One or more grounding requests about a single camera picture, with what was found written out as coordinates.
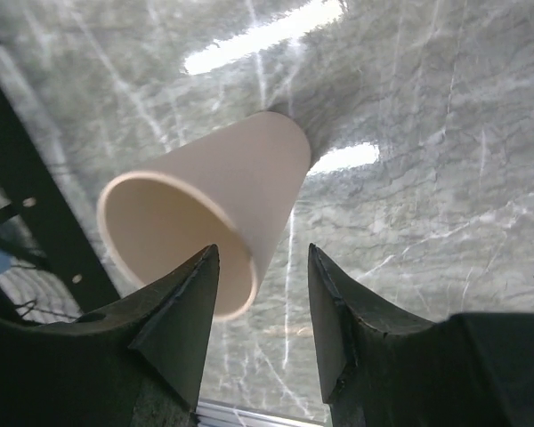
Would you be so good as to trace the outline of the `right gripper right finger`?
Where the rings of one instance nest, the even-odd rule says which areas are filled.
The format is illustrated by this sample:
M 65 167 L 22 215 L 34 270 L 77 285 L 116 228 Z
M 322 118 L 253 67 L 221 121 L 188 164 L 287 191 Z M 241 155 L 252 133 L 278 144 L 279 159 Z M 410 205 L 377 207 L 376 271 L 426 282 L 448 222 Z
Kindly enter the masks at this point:
M 534 313 L 435 323 L 364 287 L 317 246 L 308 289 L 335 426 L 534 426 Z

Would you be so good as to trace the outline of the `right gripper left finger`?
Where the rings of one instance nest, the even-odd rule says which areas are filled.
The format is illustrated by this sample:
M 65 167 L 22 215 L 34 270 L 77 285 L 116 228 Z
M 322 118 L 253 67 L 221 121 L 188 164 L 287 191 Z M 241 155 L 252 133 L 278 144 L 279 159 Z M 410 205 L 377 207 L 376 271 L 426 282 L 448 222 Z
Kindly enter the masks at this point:
M 0 426 L 193 426 L 219 283 L 210 245 L 71 323 L 0 319 Z

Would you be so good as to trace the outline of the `beige plastic cup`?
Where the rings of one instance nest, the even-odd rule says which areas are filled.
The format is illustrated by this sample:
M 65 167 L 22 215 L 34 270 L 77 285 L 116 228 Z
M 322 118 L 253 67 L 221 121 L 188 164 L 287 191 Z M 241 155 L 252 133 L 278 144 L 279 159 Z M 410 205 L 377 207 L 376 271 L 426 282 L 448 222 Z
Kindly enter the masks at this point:
M 237 318 L 258 294 L 311 160 L 295 121 L 254 114 L 112 179 L 98 201 L 101 238 L 138 287 L 217 246 L 214 318 Z

